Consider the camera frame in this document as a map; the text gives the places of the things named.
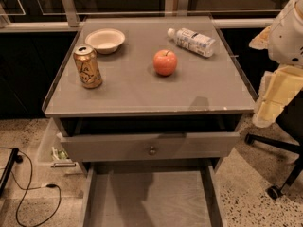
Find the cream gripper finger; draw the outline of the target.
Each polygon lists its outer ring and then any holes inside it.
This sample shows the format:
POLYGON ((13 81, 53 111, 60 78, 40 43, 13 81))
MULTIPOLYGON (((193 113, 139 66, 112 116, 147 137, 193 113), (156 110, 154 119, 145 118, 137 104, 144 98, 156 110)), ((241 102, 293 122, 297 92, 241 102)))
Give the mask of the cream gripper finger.
POLYGON ((257 50, 267 49, 270 30, 270 26, 264 28, 259 35, 257 35, 254 39, 251 40, 249 46, 257 50))
POLYGON ((259 128, 269 127, 302 89, 301 66, 281 64, 273 73, 266 71, 259 86, 253 124, 259 128))

